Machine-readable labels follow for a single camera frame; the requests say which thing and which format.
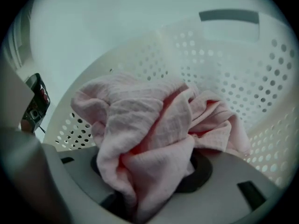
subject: black border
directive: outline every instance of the black border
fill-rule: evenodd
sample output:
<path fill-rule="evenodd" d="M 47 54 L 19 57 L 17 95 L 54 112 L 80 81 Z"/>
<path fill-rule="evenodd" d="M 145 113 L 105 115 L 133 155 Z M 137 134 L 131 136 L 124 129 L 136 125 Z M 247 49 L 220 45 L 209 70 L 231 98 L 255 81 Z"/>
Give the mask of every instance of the black border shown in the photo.
<path fill-rule="evenodd" d="M 1 33 L 0 39 L 6 35 L 6 32 L 12 23 L 13 19 L 28 0 L 0 0 L 1 4 Z M 298 0 L 273 0 L 286 19 L 289 21 L 296 36 L 299 32 L 298 19 Z M 15 188 L 7 180 L 2 168 L 0 168 L 0 192 L 2 196 L 1 219 L 9 220 L 9 222 L 30 220 L 38 223 L 46 223 L 35 211 L 27 206 L 26 202 L 17 194 Z M 273 210 L 265 217 L 261 223 L 270 223 L 280 221 L 296 221 L 297 217 L 297 201 L 299 175 L 296 173 L 290 187 L 285 191 L 285 194 L 273 208 Z"/>

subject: black slot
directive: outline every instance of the black slot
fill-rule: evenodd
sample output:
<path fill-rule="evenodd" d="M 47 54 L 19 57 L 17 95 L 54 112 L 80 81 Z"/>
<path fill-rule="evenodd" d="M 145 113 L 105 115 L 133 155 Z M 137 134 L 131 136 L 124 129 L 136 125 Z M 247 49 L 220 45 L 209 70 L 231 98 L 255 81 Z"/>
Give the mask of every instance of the black slot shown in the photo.
<path fill-rule="evenodd" d="M 68 162 L 72 162 L 72 161 L 74 161 L 74 159 L 71 158 L 71 157 L 66 157 L 66 158 L 62 158 L 62 159 L 61 159 L 61 162 L 62 162 L 63 164 L 66 164 L 66 163 L 68 163 Z"/>
<path fill-rule="evenodd" d="M 237 185 L 253 211 L 259 208 L 266 201 L 265 197 L 252 181 L 241 182 Z"/>

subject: basket handle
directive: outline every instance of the basket handle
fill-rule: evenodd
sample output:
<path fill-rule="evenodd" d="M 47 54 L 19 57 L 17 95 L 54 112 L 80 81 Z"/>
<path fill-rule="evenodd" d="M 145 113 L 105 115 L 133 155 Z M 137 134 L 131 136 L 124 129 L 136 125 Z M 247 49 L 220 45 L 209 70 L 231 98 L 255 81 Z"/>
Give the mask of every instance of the basket handle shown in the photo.
<path fill-rule="evenodd" d="M 216 9 L 199 13 L 201 21 L 234 20 L 259 24 L 258 12 L 241 9 Z"/>

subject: white laundry basket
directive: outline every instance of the white laundry basket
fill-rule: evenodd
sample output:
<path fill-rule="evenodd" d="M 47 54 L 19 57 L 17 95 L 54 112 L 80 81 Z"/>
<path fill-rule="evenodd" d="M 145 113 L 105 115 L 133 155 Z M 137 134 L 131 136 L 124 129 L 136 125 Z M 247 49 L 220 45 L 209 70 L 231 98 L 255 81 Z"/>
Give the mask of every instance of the white laundry basket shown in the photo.
<path fill-rule="evenodd" d="M 116 70 L 144 81 L 175 75 L 228 103 L 242 119 L 252 145 L 244 160 L 285 187 L 299 154 L 298 53 L 293 31 L 265 14 L 233 9 L 201 12 L 98 58 L 64 94 L 44 142 L 57 151 L 95 145 L 90 126 L 70 107 L 74 92 L 91 79 Z"/>

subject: crumpled fabric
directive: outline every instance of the crumpled fabric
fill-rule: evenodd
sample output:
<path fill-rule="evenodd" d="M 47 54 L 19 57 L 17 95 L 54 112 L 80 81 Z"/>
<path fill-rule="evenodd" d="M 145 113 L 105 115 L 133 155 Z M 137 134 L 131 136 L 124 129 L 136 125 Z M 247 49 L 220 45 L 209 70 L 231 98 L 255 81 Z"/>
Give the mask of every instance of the crumpled fabric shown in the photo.
<path fill-rule="evenodd" d="M 226 103 L 176 77 L 99 77 L 75 93 L 71 107 L 92 126 L 101 176 L 123 194 L 135 223 L 156 214 L 194 171 L 194 148 L 250 152 L 242 123 Z"/>

